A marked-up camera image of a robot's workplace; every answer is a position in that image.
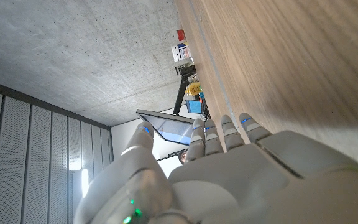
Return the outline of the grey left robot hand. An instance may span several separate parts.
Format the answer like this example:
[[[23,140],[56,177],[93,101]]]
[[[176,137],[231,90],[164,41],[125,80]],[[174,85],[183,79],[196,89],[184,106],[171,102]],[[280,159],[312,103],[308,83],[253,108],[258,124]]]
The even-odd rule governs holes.
[[[185,163],[165,175],[140,123],[124,152],[89,185],[75,223],[358,223],[358,162],[293,131],[271,133],[249,114],[223,135],[196,119]]]

